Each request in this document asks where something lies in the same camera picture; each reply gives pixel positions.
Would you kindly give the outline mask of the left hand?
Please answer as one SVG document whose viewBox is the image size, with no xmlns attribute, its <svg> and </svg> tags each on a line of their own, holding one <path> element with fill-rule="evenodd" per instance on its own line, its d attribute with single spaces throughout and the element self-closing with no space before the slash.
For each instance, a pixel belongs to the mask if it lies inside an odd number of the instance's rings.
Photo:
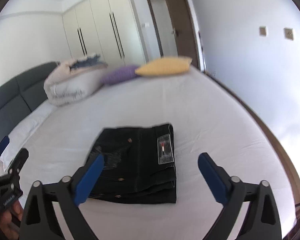
<svg viewBox="0 0 300 240">
<path fill-rule="evenodd" d="M 2 230 L 2 232 L 4 233 L 4 235 L 8 239 L 18 239 L 19 238 L 19 233 L 17 231 L 15 231 L 14 229 L 12 229 L 12 227 L 10 227 L 10 224 L 12 222 L 12 213 L 11 213 L 11 211 L 13 211 L 15 216 L 21 222 L 24 210 L 23 210 L 20 202 L 17 200 L 12 205 L 11 210 L 6 210 L 4 213 L 1 214 L 1 216 L 0 216 L 0 229 Z"/>
</svg>

